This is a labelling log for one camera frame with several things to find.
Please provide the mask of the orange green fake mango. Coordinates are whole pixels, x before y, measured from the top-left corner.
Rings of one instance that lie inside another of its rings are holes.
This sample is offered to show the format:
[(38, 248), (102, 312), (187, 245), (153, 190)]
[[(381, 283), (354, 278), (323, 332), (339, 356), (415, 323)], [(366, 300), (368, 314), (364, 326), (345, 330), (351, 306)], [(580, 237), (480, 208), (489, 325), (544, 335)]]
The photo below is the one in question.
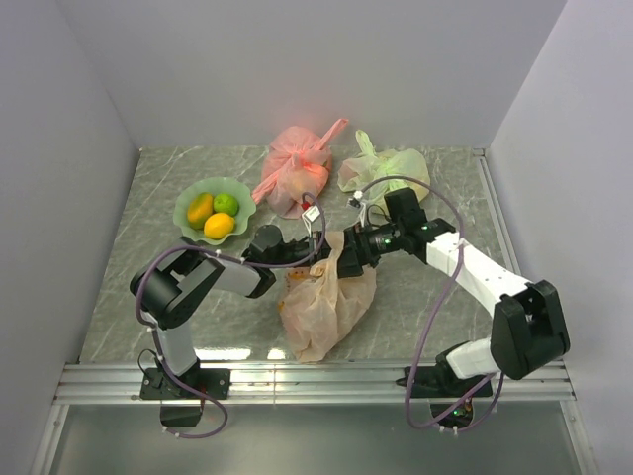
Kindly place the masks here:
[(187, 209), (186, 218), (193, 230), (202, 230), (207, 219), (214, 213), (214, 197), (210, 193), (199, 194)]

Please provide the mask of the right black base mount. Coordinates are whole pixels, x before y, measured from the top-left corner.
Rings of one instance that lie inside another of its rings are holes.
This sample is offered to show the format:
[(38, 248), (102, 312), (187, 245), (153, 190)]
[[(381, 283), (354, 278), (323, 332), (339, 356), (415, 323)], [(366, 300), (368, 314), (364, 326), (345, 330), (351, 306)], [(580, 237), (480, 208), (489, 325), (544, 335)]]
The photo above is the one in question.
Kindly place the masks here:
[[(458, 434), (476, 427), (492, 413), (503, 385), (503, 378), (500, 378), (497, 390), (493, 393), (494, 375), (479, 375), (468, 379), (455, 379), (449, 376), (444, 379), (438, 365), (416, 367), (413, 378), (409, 377), (410, 372), (411, 367), (405, 367), (404, 376), (397, 379), (395, 384), (406, 390), (405, 418), (407, 424), (416, 429), (437, 428), (440, 431), (450, 430)], [(475, 421), (473, 400), (487, 397), (492, 397), (493, 400), (484, 414)], [(413, 399), (455, 399), (455, 402), (431, 403), (431, 419), (426, 422), (417, 422), (412, 415), (411, 401)]]

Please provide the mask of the pink tied plastic bag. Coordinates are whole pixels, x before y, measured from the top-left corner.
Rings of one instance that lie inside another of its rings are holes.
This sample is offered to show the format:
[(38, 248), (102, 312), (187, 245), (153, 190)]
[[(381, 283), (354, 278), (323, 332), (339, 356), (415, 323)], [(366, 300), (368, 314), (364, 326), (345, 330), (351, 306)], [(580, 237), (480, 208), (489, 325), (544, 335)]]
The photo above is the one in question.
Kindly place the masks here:
[(303, 194), (318, 196), (327, 184), (332, 169), (329, 142), (347, 124), (347, 119), (338, 119), (322, 137), (299, 126), (280, 133), (269, 144), (260, 184), (251, 193), (253, 201), (266, 201), (280, 218), (298, 219)]

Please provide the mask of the green fake lime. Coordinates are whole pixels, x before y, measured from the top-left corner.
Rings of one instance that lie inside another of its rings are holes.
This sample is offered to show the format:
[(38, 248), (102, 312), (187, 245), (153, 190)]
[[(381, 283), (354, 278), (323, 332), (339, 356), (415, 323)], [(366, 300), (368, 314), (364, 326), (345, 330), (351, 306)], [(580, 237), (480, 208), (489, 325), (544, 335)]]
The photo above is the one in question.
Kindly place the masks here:
[(216, 195), (213, 206), (215, 213), (224, 213), (231, 217), (235, 217), (240, 208), (238, 200), (228, 193)]

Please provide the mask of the orange plastic bag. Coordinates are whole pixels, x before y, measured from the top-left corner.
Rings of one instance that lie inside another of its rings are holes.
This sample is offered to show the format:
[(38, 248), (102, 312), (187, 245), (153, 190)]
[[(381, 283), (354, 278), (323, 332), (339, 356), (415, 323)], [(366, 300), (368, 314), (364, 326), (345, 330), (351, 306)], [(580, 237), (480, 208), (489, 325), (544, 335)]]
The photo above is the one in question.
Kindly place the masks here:
[(289, 269), (278, 311), (288, 344), (301, 363), (325, 358), (371, 307), (377, 289), (376, 270), (363, 268), (358, 277), (337, 276), (343, 232), (328, 232), (329, 257), (308, 267)]

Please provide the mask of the yellow fake lemon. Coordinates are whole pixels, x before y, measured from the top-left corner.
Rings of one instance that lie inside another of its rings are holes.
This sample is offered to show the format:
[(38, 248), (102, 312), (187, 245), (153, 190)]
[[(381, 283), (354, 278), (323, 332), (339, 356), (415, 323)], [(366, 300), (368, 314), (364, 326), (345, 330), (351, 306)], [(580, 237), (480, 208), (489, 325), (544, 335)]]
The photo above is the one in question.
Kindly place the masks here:
[(213, 213), (205, 221), (203, 232), (206, 238), (221, 240), (230, 235), (234, 227), (234, 217), (227, 213)]

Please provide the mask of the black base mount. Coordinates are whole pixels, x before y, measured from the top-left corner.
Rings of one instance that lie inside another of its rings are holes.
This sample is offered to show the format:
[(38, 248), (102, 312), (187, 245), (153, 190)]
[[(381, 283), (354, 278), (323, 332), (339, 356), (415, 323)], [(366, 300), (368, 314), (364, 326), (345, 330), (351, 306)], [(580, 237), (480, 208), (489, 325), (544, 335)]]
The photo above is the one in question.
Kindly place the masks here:
[[(468, 379), (455, 379), (449, 376), (444, 379), (438, 365), (416, 367), (413, 378), (409, 377), (410, 372), (411, 367), (405, 367), (404, 376), (397, 379), (395, 384), (406, 390), (405, 418), (407, 424), (416, 429), (437, 428), (440, 431), (450, 430), (458, 434), (476, 427), (492, 413), (503, 385), (503, 378), (500, 378), (497, 390), (493, 393), (494, 375), (479, 375)], [(493, 400), (484, 414), (475, 421), (473, 400), (487, 397), (492, 397)], [(411, 401), (413, 399), (455, 399), (455, 402), (431, 403), (431, 419), (426, 422), (417, 422), (412, 415)]]
[(195, 428), (206, 408), (215, 406), (221, 411), (221, 427), (227, 422), (227, 411), (222, 404), (228, 397), (230, 370), (227, 368), (192, 369), (179, 383), (161, 367), (144, 371), (138, 398), (143, 402), (160, 404), (159, 416), (168, 429)]

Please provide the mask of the green tied plastic bag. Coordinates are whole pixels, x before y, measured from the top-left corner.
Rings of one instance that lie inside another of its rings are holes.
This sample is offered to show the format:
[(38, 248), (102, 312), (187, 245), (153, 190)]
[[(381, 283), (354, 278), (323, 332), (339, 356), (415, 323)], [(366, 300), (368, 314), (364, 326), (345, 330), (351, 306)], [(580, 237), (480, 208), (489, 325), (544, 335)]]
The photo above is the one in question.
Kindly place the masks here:
[[(395, 175), (411, 177), (430, 184), (426, 159), (420, 151), (413, 148), (376, 151), (369, 136), (362, 130), (356, 131), (355, 139), (360, 152), (346, 158), (338, 170), (337, 185), (342, 192), (359, 191), (376, 179)], [(394, 179), (373, 185), (365, 197), (370, 204), (382, 205), (387, 193), (404, 187), (413, 189), (419, 201), (429, 194), (425, 187), (416, 182)]]

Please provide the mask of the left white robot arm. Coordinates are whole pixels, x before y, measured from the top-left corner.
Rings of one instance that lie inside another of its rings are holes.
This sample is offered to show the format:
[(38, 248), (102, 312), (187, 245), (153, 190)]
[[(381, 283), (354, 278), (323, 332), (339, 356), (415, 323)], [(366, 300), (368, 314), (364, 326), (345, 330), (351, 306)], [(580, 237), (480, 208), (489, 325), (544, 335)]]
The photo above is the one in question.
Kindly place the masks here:
[(202, 249), (187, 238), (148, 264), (130, 283), (137, 319), (149, 326), (163, 384), (175, 397), (187, 398), (201, 385), (189, 319), (213, 289), (248, 299), (264, 295), (276, 282), (273, 270), (312, 265), (329, 255), (324, 234), (283, 240), (274, 225), (259, 228), (241, 257)]

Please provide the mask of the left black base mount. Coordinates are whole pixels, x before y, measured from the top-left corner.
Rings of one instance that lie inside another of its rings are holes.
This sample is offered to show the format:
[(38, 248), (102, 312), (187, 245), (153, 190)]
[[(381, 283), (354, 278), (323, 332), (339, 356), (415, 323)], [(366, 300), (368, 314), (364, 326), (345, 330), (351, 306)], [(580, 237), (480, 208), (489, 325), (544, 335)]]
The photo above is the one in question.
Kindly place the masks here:
[(159, 416), (168, 429), (195, 428), (206, 408), (215, 406), (221, 411), (221, 427), (227, 422), (227, 411), (222, 404), (228, 397), (230, 370), (227, 368), (192, 369), (179, 383), (161, 367), (144, 371), (138, 398), (143, 402), (160, 404)]

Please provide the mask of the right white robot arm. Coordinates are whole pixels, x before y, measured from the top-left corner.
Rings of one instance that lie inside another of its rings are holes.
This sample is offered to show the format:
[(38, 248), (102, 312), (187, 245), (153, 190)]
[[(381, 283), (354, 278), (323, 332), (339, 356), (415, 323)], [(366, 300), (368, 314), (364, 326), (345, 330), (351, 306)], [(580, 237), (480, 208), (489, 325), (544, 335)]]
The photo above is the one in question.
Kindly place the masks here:
[(557, 289), (501, 267), (466, 242), (443, 219), (427, 219), (412, 189), (386, 196), (389, 220), (347, 228), (337, 262), (341, 277), (357, 277), (381, 256), (403, 251), (451, 277), (490, 314), (489, 336), (454, 346), (436, 358), (440, 391), (457, 395), (472, 377), (502, 373), (520, 380), (571, 347)]

